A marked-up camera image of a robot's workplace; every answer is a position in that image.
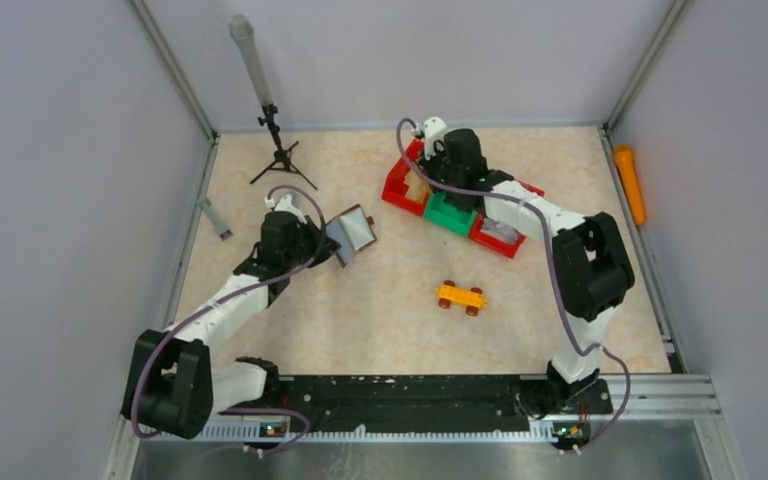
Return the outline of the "brown leather card holder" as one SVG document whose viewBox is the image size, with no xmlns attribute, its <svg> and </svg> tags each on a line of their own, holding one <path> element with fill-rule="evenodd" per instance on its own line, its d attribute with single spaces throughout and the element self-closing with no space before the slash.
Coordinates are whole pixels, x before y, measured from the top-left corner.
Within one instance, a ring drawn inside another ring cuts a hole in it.
<svg viewBox="0 0 768 480">
<path fill-rule="evenodd" d="M 356 204 L 326 224 L 326 235 L 338 243 L 335 255 L 342 268 L 346 268 L 363 250 L 374 244 L 378 237 L 373 230 L 374 219 Z"/>
</svg>

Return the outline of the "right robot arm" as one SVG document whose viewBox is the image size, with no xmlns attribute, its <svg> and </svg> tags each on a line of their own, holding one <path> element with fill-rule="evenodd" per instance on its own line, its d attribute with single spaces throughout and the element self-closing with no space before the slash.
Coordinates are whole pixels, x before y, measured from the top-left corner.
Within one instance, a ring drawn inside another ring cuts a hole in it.
<svg viewBox="0 0 768 480">
<path fill-rule="evenodd" d="M 432 118 L 415 132 L 424 140 L 418 159 L 456 207 L 475 207 L 496 226 L 549 247 L 549 275 L 567 341 L 547 368 L 546 397 L 572 412 L 598 378 L 598 348 L 617 307 L 635 283 L 618 225 L 606 212 L 585 216 L 545 199 L 510 174 L 491 169 L 477 134 Z"/>
</svg>

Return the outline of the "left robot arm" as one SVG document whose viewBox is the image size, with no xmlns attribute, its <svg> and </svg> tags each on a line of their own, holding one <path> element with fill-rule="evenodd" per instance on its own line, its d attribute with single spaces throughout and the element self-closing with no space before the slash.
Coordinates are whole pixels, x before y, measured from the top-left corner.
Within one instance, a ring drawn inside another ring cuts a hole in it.
<svg viewBox="0 0 768 480">
<path fill-rule="evenodd" d="M 181 322 L 147 329 L 134 344 L 121 414 L 133 433 L 199 434 L 219 409 L 213 354 L 251 317 L 269 308 L 292 276 L 330 259 L 340 248 L 324 218 L 267 213 L 260 239 L 220 290 Z"/>
</svg>

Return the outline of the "gold cards stack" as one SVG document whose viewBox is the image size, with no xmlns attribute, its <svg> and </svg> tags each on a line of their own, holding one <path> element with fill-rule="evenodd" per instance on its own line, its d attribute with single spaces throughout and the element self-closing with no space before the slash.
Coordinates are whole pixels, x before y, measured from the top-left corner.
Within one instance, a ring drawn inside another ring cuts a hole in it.
<svg viewBox="0 0 768 480">
<path fill-rule="evenodd" d="M 415 173 L 409 172 L 405 176 L 404 183 L 407 186 L 405 197 L 408 200 L 420 204 L 426 202 L 426 198 L 431 193 L 431 189 L 425 180 Z"/>
</svg>

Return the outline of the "red bin with gold cards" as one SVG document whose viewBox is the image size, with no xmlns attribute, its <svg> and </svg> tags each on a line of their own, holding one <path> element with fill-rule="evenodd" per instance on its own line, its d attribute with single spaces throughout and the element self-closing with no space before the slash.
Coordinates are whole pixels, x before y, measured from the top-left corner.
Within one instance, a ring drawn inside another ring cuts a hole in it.
<svg viewBox="0 0 768 480">
<path fill-rule="evenodd" d="M 418 217 L 423 217 L 431 193 L 427 196 L 426 202 L 423 204 L 408 200 L 405 197 L 407 186 L 405 185 L 404 180 L 409 172 L 415 173 L 404 160 L 399 158 L 387 174 L 381 193 L 381 199 Z"/>
</svg>

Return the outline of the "red bin with silver cards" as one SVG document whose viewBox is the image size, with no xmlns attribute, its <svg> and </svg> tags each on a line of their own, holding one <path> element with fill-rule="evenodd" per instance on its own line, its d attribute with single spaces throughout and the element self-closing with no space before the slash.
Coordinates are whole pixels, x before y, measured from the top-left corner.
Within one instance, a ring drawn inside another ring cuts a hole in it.
<svg viewBox="0 0 768 480">
<path fill-rule="evenodd" d="M 526 237 L 543 237 L 545 210 L 538 203 L 545 199 L 544 190 L 494 173 L 471 184 L 470 191 L 477 220 L 469 237 L 480 245 L 514 258 Z"/>
</svg>

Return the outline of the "green plastic bin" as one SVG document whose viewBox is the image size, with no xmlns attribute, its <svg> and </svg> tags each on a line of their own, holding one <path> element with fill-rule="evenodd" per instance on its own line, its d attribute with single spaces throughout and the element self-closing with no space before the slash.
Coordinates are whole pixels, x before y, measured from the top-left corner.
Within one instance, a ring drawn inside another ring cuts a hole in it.
<svg viewBox="0 0 768 480">
<path fill-rule="evenodd" d="M 445 192 L 432 193 L 426 204 L 423 217 L 457 235 L 467 237 L 476 220 L 474 210 L 461 210 L 446 202 Z"/>
</svg>

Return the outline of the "yellow toy brick car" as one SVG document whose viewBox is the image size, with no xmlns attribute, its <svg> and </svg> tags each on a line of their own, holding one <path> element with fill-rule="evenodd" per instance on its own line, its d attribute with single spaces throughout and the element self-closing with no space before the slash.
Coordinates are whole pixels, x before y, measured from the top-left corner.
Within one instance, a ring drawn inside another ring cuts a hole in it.
<svg viewBox="0 0 768 480">
<path fill-rule="evenodd" d="M 477 316 L 482 309 L 489 305 L 481 288 L 460 288 L 451 280 L 445 280 L 435 289 L 435 293 L 440 308 L 450 309 L 459 306 L 468 316 L 472 317 Z"/>
</svg>

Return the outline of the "orange flashlight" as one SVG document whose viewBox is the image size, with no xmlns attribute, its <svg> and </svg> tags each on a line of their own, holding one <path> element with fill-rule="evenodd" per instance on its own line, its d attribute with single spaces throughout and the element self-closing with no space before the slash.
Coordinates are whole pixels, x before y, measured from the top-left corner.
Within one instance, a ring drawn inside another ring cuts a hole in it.
<svg viewBox="0 0 768 480">
<path fill-rule="evenodd" d="M 636 226 L 646 223 L 646 210 L 635 169 L 635 156 L 631 147 L 621 144 L 613 150 L 614 165 L 619 174 L 632 220 Z"/>
</svg>

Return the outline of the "grey light on tripod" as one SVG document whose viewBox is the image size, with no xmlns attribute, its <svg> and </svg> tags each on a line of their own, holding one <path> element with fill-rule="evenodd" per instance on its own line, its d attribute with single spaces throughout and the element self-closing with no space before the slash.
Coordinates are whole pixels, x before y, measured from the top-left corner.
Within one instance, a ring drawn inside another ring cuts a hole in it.
<svg viewBox="0 0 768 480">
<path fill-rule="evenodd" d="M 275 150 L 272 162 L 264 167 L 250 182 L 255 184 L 269 172 L 281 172 L 300 176 L 315 191 L 318 187 L 292 162 L 293 150 L 298 146 L 296 141 L 285 146 L 281 138 L 281 127 L 277 124 L 275 116 L 278 108 L 273 100 L 265 71 L 261 62 L 255 41 L 255 30 L 247 16 L 235 14 L 229 20 L 229 34 L 234 41 L 242 57 L 246 71 L 252 83 L 255 95 L 261 109 L 261 115 L 257 118 L 260 126 L 269 131 Z"/>
</svg>

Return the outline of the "grey metal bracket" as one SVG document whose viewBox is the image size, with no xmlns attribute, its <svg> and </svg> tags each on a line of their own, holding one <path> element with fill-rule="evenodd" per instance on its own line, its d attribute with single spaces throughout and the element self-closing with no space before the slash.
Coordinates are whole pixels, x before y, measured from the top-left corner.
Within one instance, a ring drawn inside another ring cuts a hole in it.
<svg viewBox="0 0 768 480">
<path fill-rule="evenodd" d="M 202 197 L 196 202 L 196 204 L 207 216 L 213 226 L 214 232 L 222 241 L 229 239 L 233 235 L 230 226 L 227 222 L 220 218 L 216 210 L 213 208 L 213 204 L 209 198 Z"/>
</svg>

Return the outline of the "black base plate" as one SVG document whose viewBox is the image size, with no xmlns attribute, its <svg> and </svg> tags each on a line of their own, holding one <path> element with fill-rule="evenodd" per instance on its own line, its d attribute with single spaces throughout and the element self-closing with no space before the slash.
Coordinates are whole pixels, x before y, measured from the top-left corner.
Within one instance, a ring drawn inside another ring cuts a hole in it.
<svg viewBox="0 0 768 480">
<path fill-rule="evenodd" d="M 270 380 L 246 408 L 298 412 L 311 433 L 525 432 L 539 420 L 610 415 L 606 381 L 573 396 L 543 375 L 298 375 Z"/>
</svg>

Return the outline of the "aluminium front rail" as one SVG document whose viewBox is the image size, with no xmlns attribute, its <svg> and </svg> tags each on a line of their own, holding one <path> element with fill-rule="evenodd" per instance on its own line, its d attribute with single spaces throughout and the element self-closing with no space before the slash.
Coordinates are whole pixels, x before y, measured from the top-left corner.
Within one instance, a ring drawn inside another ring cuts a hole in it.
<svg viewBox="0 0 768 480">
<path fill-rule="evenodd" d="M 140 417 L 152 439 L 276 443 L 511 440 L 573 443 L 609 421 L 696 420 L 722 413 L 702 375 L 605 375 L 563 397 L 540 375 L 272 377 L 264 395 L 212 413 L 203 393 L 184 412 Z"/>
</svg>

